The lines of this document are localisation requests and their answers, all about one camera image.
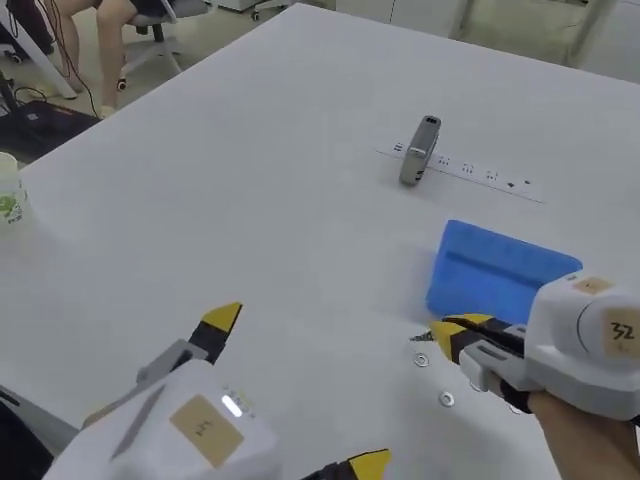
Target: plastic cup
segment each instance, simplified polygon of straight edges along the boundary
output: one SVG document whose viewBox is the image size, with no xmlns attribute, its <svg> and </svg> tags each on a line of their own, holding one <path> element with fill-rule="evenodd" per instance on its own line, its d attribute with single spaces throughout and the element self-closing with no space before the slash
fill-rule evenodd
<svg viewBox="0 0 640 480">
<path fill-rule="evenodd" d="M 29 196 L 22 185 L 18 160 L 0 152 L 0 233 L 24 227 L 31 216 Z"/>
</svg>

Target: white plastic casing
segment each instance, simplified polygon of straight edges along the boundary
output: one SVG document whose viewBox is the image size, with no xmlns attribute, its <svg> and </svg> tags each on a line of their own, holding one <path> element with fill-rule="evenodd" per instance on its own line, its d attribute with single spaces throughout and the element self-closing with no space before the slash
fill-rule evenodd
<svg viewBox="0 0 640 480">
<path fill-rule="evenodd" d="M 628 420 L 640 414 L 640 357 L 607 351 L 613 307 L 640 310 L 640 302 L 584 271 L 543 286 L 527 325 L 526 375 L 578 408 Z"/>
<path fill-rule="evenodd" d="M 170 421 L 197 395 L 243 437 L 218 468 Z M 151 396 L 157 397 L 155 403 Z M 141 409 L 148 410 L 142 423 Z M 123 442 L 125 435 L 129 440 Z M 246 401 L 216 382 L 209 363 L 191 360 L 80 432 L 44 480 L 281 480 L 277 443 Z"/>
</svg>

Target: white cabinet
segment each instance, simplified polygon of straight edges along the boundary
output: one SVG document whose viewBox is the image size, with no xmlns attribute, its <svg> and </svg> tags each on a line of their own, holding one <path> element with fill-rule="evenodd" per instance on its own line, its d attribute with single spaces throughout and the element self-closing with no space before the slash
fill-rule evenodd
<svg viewBox="0 0 640 480">
<path fill-rule="evenodd" d="M 448 37 L 461 1 L 465 0 L 396 0 L 391 23 Z"/>
<path fill-rule="evenodd" d="M 336 10 L 356 17 L 389 23 L 393 0 L 337 0 Z"/>
<path fill-rule="evenodd" d="M 640 83 L 640 5 L 616 4 L 582 69 Z"/>
<path fill-rule="evenodd" d="M 461 1 L 466 0 L 337 0 L 336 9 L 357 17 L 448 37 Z"/>
</svg>

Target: hand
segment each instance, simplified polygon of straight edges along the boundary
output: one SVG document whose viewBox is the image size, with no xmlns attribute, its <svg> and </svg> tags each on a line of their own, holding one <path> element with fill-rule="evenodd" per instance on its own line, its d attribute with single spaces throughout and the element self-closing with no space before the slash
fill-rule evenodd
<svg viewBox="0 0 640 480">
<path fill-rule="evenodd" d="M 640 480 L 635 427 L 578 410 L 548 393 L 532 393 L 537 417 L 563 480 Z"/>
</svg>

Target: gray device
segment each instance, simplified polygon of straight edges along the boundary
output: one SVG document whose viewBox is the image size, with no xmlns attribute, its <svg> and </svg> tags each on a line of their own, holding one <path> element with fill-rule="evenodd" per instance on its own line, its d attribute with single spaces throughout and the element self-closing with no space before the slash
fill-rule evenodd
<svg viewBox="0 0 640 480">
<path fill-rule="evenodd" d="M 420 121 L 413 140 L 407 148 L 400 170 L 400 183 L 415 186 L 422 178 L 433 149 L 438 142 L 442 121 L 437 117 L 426 116 Z"/>
</svg>

